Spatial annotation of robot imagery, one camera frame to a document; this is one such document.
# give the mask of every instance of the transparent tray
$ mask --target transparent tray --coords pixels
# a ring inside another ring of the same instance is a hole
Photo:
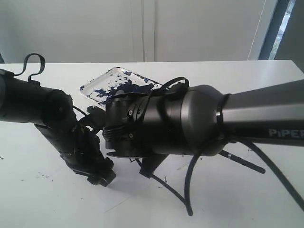
[[[130,70],[115,67],[80,87],[80,93],[96,101],[102,109],[118,90],[125,93],[150,93],[161,84]]]

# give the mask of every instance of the white wall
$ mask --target white wall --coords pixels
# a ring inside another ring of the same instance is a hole
[[[141,15],[141,0],[0,0],[0,53],[7,63],[31,52],[47,62],[143,61]]]
[[[155,60],[212,61],[257,59],[276,0],[155,3]]]
[[[7,63],[257,59],[276,0],[0,0]]]

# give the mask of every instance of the white table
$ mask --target white table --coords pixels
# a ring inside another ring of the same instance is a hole
[[[71,94],[83,110],[94,103],[79,87],[116,66],[165,83],[185,76],[191,86],[209,84],[222,93],[303,79],[291,61],[47,64],[36,76],[42,86]],[[20,72],[21,64],[0,68]],[[36,72],[30,64],[27,72]],[[0,123],[0,226],[47,227],[204,227],[302,228],[304,214],[276,176],[240,144],[226,149],[266,168],[262,175],[221,156],[203,157],[191,181],[194,215],[154,180],[141,176],[137,164],[114,159],[117,178],[108,187],[93,186],[75,175],[32,124]],[[261,145],[304,196],[304,148]],[[155,172],[183,193],[190,157],[171,155]]]

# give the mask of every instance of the table surface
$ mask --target table surface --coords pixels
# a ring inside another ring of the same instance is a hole
[[[208,84],[222,93],[277,85],[303,79],[289,60],[47,64],[35,80],[71,94],[85,110],[94,102],[79,87],[112,67],[124,67],[160,83],[185,76],[190,86]],[[20,72],[21,64],[0,64]],[[30,64],[24,76],[36,72]],[[191,199],[194,215],[156,181],[141,176],[138,165],[113,159],[116,179],[110,186],[93,186],[75,175],[58,152],[32,124],[0,123],[0,225],[35,227],[276,227],[302,228],[304,215],[265,164],[239,143],[226,149],[265,167],[259,174],[219,155],[202,157],[194,169]],[[300,147],[260,145],[304,196],[304,152]],[[155,174],[180,193],[191,157],[170,155]]]

